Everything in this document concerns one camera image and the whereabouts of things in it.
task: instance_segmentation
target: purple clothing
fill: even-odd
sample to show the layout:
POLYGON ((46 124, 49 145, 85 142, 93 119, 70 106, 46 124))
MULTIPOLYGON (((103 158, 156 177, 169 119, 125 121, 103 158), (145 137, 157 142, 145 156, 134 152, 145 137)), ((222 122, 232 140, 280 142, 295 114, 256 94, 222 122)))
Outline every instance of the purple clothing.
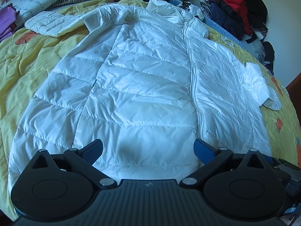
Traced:
POLYGON ((16 11, 11 6, 0 9, 0 42, 14 33, 10 26, 15 21, 16 11))

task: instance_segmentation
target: ribbed black surface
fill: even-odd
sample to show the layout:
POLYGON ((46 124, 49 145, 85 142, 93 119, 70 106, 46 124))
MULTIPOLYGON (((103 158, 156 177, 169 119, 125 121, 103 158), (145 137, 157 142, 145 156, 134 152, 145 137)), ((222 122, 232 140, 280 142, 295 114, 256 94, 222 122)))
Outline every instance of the ribbed black surface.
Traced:
POLYGON ((197 190, 183 189, 175 180, 123 180, 116 189, 101 191, 87 210, 71 219, 51 223, 21 219, 15 223, 26 225, 284 226, 276 218, 253 223, 225 218, 209 208, 197 190))
POLYGON ((87 161, 90 165, 93 165, 97 159, 101 156, 103 152, 103 144, 101 140, 94 140, 92 143, 88 145, 88 147, 84 147, 80 151, 84 150, 82 154, 82 158, 87 161))

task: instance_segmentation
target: yellow bedspread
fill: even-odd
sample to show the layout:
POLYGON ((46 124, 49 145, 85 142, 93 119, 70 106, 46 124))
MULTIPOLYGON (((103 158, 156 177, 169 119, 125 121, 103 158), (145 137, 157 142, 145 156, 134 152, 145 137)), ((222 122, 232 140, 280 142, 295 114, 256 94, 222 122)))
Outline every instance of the yellow bedspread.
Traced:
MULTIPOLYGON (((79 3, 61 10, 60 13, 84 14, 110 2, 112 0, 79 3)), ((119 3, 141 7, 147 5, 142 0, 121 0, 119 3)), ((282 102, 280 111, 272 111, 264 106, 260 108, 269 134, 273 156, 297 164, 296 146, 300 145, 301 130, 295 109, 285 88, 277 79, 273 79, 265 67, 248 52, 233 42, 228 43, 222 40, 223 37, 215 30, 211 28, 209 30, 209 39, 229 48, 242 63, 253 62, 261 66, 268 84, 278 92, 282 102)), ((88 30, 85 26, 58 38, 35 34, 23 28, 0 43, 2 77, 0 82, 0 209, 12 220, 16 220, 17 215, 7 190, 8 159, 10 145, 19 120, 30 99, 58 61, 87 34, 88 30)))

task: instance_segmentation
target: wooden bed frame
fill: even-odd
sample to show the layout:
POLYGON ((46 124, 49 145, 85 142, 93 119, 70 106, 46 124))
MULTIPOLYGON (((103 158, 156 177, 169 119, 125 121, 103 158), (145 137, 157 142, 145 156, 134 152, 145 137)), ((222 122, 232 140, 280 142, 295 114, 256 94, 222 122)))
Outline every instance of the wooden bed frame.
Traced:
POLYGON ((301 123, 301 73, 286 87, 301 123))

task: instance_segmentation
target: navy blue clothing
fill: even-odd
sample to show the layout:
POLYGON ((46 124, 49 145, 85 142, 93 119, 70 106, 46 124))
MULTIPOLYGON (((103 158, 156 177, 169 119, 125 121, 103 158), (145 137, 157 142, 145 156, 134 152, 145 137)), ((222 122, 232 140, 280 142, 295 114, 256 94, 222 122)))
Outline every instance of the navy blue clothing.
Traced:
POLYGON ((244 35, 242 18, 222 0, 209 0, 209 2, 210 18, 238 40, 242 40, 244 35))

